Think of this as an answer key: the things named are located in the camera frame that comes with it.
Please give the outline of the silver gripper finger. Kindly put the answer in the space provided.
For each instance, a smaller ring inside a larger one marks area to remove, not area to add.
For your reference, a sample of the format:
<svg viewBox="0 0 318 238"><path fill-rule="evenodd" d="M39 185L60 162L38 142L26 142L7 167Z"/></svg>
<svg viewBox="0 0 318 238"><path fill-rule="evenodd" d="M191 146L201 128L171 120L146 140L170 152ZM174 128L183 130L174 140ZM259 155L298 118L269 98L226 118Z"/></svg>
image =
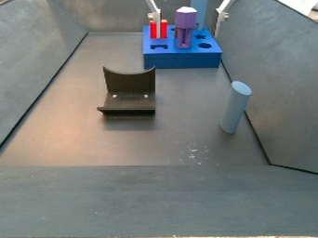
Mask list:
<svg viewBox="0 0 318 238"><path fill-rule="evenodd" d="M146 0L150 7L150 38L159 39L162 36L162 11L158 8L154 0Z"/></svg>
<svg viewBox="0 0 318 238"><path fill-rule="evenodd" d="M223 0L221 6L215 9L217 19L214 24L214 37L219 35L221 23L229 18L229 9L237 0Z"/></svg>

